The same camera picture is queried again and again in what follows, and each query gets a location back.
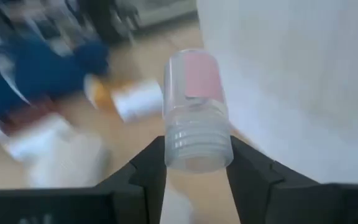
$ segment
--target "pink label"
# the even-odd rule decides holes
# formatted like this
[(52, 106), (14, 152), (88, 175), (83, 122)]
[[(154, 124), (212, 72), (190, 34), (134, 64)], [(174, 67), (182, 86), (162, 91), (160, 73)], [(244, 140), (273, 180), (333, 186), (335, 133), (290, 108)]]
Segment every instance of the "pink label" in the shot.
[(223, 102), (219, 68), (206, 52), (190, 52), (183, 56), (187, 97), (203, 97)]

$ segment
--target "plastic bottle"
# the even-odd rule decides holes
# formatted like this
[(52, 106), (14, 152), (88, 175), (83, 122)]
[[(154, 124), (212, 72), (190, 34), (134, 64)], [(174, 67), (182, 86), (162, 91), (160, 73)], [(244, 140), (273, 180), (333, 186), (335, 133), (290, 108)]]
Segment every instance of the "plastic bottle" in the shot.
[(167, 167), (203, 173), (228, 166), (231, 126), (214, 57), (202, 50), (178, 52), (165, 67), (164, 82)]

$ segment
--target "black object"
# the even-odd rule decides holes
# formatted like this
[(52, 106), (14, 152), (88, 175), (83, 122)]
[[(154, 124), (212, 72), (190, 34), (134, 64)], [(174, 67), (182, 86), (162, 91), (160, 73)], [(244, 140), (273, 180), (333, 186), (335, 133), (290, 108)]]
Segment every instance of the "black object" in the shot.
[[(358, 224), (358, 185), (318, 184), (232, 137), (227, 176), (243, 224)], [(158, 224), (164, 138), (88, 189), (0, 190), (0, 223)]]

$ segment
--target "clear plastic bottle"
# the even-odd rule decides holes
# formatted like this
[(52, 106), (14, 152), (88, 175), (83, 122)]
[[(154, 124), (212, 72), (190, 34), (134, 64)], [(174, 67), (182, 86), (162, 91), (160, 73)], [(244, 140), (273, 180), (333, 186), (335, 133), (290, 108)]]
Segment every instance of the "clear plastic bottle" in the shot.
[(165, 163), (188, 172), (212, 172), (233, 160), (218, 63), (202, 50), (173, 55), (164, 80)]

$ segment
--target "white wall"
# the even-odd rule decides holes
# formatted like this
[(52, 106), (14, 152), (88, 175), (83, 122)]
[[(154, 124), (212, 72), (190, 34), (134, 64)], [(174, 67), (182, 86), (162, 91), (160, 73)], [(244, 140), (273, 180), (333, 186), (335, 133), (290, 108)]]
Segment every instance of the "white wall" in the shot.
[(320, 182), (358, 182), (358, 1), (198, 0), (230, 120)]

